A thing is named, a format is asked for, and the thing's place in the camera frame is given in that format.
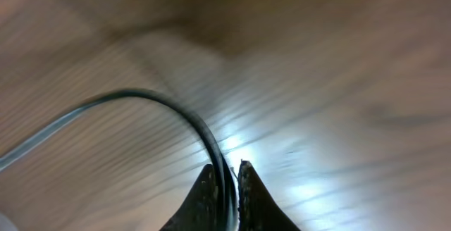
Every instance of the floor surface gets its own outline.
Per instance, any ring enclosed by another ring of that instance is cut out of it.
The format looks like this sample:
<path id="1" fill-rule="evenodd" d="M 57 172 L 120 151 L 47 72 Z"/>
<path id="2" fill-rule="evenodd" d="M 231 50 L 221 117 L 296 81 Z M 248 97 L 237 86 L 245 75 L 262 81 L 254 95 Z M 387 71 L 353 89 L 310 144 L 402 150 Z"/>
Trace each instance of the floor surface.
<path id="1" fill-rule="evenodd" d="M 212 0 L 223 10 L 191 25 L 208 45 L 181 34 L 177 1 L 139 1 L 4 7 L 1 153 L 90 96 L 145 87 L 199 112 L 303 230 L 451 225 L 451 0 Z M 208 162 L 168 111 L 117 101 L 2 172 L 0 212 L 24 231 L 158 230 Z"/>

